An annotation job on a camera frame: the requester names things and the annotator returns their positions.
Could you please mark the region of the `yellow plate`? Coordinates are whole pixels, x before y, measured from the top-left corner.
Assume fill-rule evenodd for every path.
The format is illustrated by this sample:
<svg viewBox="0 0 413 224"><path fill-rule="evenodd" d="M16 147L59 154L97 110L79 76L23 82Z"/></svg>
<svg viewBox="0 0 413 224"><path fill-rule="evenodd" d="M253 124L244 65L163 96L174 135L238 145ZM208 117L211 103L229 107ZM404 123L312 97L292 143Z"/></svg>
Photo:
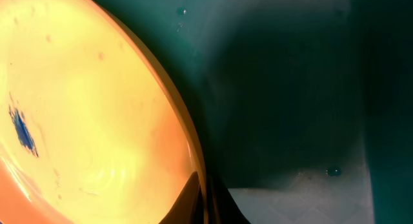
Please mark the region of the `yellow plate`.
<svg viewBox="0 0 413 224"><path fill-rule="evenodd" d="M1 0L1 222L159 223L205 163L165 69L92 0Z"/></svg>

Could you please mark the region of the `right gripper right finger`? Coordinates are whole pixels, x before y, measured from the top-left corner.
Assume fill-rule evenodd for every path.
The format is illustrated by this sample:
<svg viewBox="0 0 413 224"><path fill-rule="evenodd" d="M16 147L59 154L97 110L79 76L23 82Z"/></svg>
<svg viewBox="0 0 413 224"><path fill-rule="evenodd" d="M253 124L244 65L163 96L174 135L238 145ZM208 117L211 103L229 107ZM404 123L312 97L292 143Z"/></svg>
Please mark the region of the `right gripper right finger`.
<svg viewBox="0 0 413 224"><path fill-rule="evenodd" d="M250 224L219 177L209 175L206 188L209 224Z"/></svg>

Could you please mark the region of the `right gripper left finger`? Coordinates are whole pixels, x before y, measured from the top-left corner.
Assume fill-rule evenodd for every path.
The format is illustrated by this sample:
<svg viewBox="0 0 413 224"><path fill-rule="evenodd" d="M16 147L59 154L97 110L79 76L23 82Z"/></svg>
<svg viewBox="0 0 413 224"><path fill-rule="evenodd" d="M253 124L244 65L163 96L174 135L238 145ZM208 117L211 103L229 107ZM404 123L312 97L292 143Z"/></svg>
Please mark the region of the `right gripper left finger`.
<svg viewBox="0 0 413 224"><path fill-rule="evenodd" d="M190 175L176 202L159 224L204 224L203 200L197 172Z"/></svg>

